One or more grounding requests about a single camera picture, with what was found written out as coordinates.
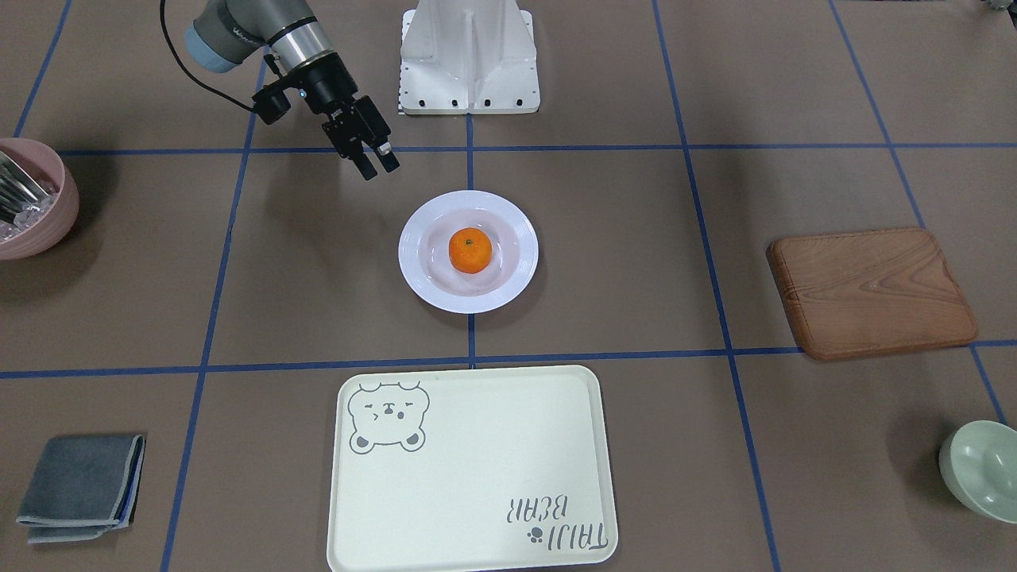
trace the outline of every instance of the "bear ear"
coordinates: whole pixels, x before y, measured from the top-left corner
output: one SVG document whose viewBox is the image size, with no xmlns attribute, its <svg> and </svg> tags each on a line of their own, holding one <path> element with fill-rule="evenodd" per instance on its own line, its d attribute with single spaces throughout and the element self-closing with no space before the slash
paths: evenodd
<svg viewBox="0 0 1017 572">
<path fill-rule="evenodd" d="M 374 443 L 367 441 L 359 433 L 355 433 L 350 438 L 350 449 L 353 449 L 353 452 L 358 455 L 366 455 L 371 452 L 371 449 L 374 449 Z"/>
<path fill-rule="evenodd" d="M 410 437 L 404 439 L 400 445 L 410 453 L 424 446 L 424 430 L 417 430 Z"/>
</svg>

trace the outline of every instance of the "wire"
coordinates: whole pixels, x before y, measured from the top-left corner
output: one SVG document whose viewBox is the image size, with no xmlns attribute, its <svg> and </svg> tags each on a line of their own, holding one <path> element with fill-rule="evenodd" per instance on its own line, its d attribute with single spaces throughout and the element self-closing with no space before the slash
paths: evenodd
<svg viewBox="0 0 1017 572">
<path fill-rule="evenodd" d="M 220 92 L 219 90 L 203 83 L 197 77 L 194 77 L 194 74 L 187 69 L 187 66 L 184 65 L 184 62 L 180 61 L 180 55 L 177 54 L 177 49 L 173 47 L 173 41 L 170 40 L 170 32 L 166 28 L 166 0 L 160 0 L 159 2 L 159 21 L 163 24 L 163 38 L 166 39 L 166 45 L 170 47 L 170 52 L 173 54 L 173 59 L 177 60 L 177 65 L 179 65 L 180 69 L 182 69 L 183 72 L 187 74 L 187 77 L 191 78 L 191 81 L 194 81 L 201 88 L 204 88 L 205 90 L 212 92 L 213 94 L 216 94 L 217 96 L 225 99 L 226 101 L 232 103 L 233 105 L 236 105 L 237 107 L 243 109 L 244 111 L 254 113 L 254 108 L 238 102 L 237 100 L 231 98 L 230 96 L 224 94 L 223 92 Z"/>
</svg>

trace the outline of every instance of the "brown cutting board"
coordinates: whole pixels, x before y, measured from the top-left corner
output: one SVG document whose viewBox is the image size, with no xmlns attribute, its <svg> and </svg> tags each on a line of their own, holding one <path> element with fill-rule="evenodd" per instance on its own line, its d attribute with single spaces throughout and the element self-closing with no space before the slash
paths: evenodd
<svg viewBox="0 0 1017 572">
<path fill-rule="evenodd" d="M 794 338 L 817 359 L 958 346 L 977 336 L 924 229 L 781 238 L 767 255 Z"/>
</svg>

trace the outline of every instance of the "white plate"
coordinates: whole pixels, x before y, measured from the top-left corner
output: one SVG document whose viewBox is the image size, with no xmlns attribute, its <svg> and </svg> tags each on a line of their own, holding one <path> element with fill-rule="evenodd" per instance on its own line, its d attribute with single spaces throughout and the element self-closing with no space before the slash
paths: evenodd
<svg viewBox="0 0 1017 572">
<path fill-rule="evenodd" d="M 448 240 L 475 227 L 491 239 L 491 264 L 477 274 L 454 269 Z M 530 219 L 504 198 L 482 190 L 457 190 L 425 203 L 406 222 L 399 266 L 424 301 L 457 313 L 500 307 L 526 288 L 537 270 L 537 233 Z"/>
<path fill-rule="evenodd" d="M 600 384 L 586 367 L 361 375 L 340 390 L 335 572 L 594 564 L 617 538 Z"/>
</svg>

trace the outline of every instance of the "blue cap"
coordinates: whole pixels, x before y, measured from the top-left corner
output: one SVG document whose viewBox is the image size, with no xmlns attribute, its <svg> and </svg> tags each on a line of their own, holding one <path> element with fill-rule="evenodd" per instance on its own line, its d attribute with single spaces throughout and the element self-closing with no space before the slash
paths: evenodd
<svg viewBox="0 0 1017 572">
<path fill-rule="evenodd" d="M 194 61 L 201 64 L 201 67 L 207 69 L 208 71 L 226 73 L 234 67 L 237 67 L 237 64 L 217 54 L 216 51 L 213 50 L 212 47 L 197 35 L 197 31 L 194 30 L 193 23 L 191 23 L 190 26 L 187 27 L 187 32 L 184 33 L 184 40 L 187 42 L 187 51 L 190 52 Z"/>
</svg>

